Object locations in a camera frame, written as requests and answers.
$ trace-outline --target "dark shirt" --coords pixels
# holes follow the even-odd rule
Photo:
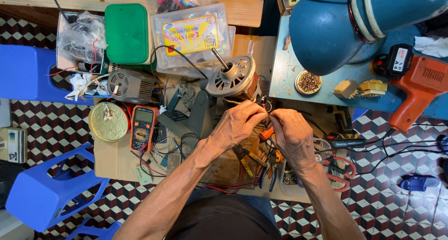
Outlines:
[[[281,239],[275,225],[233,195],[218,195],[185,206],[166,236],[170,239]]]

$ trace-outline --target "clear plastic box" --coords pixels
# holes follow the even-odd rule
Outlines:
[[[233,52],[233,44],[235,42],[235,32],[237,28],[235,26],[229,25],[228,26],[229,32],[230,32],[230,42],[231,42],[231,52]],[[212,77],[213,73],[215,72],[215,67],[220,65],[221,63],[219,61],[211,62],[211,63],[204,63],[204,64],[198,64],[197,67],[208,77]],[[177,67],[177,68],[169,68],[169,69],[161,69],[159,67],[159,64],[157,64],[157,72],[159,73],[166,73],[166,74],[178,74],[193,78],[204,78],[203,75],[201,75],[193,66],[185,66],[185,67]]]
[[[154,46],[172,46],[194,64],[217,61],[211,52],[215,48],[223,59],[232,57],[224,3],[211,4],[150,17]],[[189,63],[169,48],[159,48],[157,66],[160,69],[187,66]]]

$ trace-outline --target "person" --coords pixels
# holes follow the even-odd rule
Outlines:
[[[259,197],[261,204],[251,196],[190,195],[210,163],[249,137],[267,116],[264,108],[248,100],[227,110],[210,136],[154,188],[113,239],[281,239],[267,198]],[[292,109],[276,109],[270,119],[276,146],[302,180],[323,238],[365,239],[316,162],[310,125]]]

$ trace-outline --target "blue table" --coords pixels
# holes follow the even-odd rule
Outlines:
[[[379,79],[386,82],[384,77],[375,76],[370,72],[370,59],[356,64],[345,65],[329,75],[322,76],[322,88],[317,93],[312,95],[300,94],[294,86],[294,81],[298,73],[303,71],[303,67],[297,60],[291,44],[288,46],[287,50],[283,50],[286,37],[289,36],[289,18],[290,15],[287,15],[282,16],[280,19],[269,96],[387,112],[394,112],[406,98],[406,94],[403,91],[390,84],[388,85],[386,94],[380,97],[340,99],[333,95],[334,88],[343,80],[354,80],[360,84],[371,79]],[[384,46],[378,53],[389,53],[390,47],[398,43],[405,43],[413,46],[414,36],[420,36],[420,33],[413,25],[390,32]],[[419,56],[423,55],[415,49],[413,50],[413,53]],[[423,112],[423,115],[427,117],[448,119],[448,94],[435,98]]]

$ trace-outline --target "digital multimeter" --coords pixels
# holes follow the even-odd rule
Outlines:
[[[134,107],[131,118],[132,136],[129,144],[131,150],[140,151],[144,144],[148,144],[145,152],[152,150],[151,138],[158,117],[159,109],[156,107],[143,105]]]

